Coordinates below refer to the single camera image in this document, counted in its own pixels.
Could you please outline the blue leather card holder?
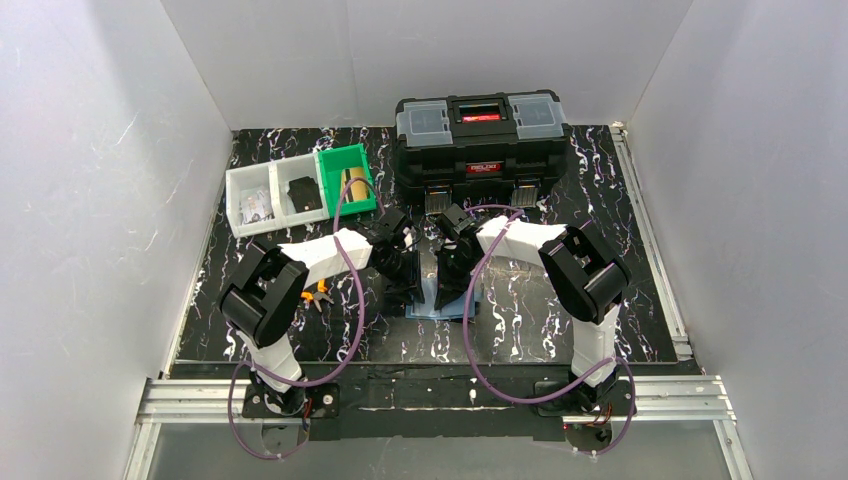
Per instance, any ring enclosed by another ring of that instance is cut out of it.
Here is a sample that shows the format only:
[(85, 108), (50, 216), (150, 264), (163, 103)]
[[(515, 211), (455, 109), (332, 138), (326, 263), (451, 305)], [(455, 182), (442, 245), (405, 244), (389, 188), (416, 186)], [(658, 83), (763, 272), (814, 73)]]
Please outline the blue leather card holder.
[(418, 320), (461, 321), (466, 294), (463, 293), (458, 299), (446, 304), (441, 309), (436, 309), (437, 287), (438, 283), (435, 277), (424, 278), (422, 280), (424, 301), (407, 304), (405, 306), (405, 317)]

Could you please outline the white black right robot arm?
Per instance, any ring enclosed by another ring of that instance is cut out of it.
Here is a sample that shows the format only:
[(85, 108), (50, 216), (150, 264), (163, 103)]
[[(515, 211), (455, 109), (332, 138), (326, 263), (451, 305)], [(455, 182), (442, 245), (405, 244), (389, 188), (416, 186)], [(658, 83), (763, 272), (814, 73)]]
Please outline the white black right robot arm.
[(495, 396), (513, 404), (540, 405), (566, 398), (581, 407), (594, 407), (625, 365), (616, 354), (615, 326), (631, 282), (629, 268), (592, 222), (580, 227), (534, 224), (520, 221), (515, 211), (510, 217), (480, 223), (471, 213), (453, 204), (437, 217), (445, 242), (436, 253), (436, 308), (462, 300), (462, 327), (467, 329), (476, 282), (490, 258), (503, 257), (542, 267), (573, 319), (573, 355), (565, 386), (535, 398), (514, 397), (498, 390), (471, 359), (475, 376)]

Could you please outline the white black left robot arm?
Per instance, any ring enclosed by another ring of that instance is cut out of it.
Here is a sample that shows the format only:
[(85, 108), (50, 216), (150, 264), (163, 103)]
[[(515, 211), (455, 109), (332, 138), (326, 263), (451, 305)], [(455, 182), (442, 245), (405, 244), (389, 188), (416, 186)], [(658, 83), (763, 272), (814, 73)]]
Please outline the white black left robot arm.
[(288, 330), (309, 286), (346, 272), (375, 269), (395, 304), (423, 300), (414, 225), (390, 207), (377, 219), (332, 235), (283, 245), (257, 241), (223, 287), (218, 309), (245, 342), (256, 370), (253, 402), (283, 416), (306, 406), (306, 378)]

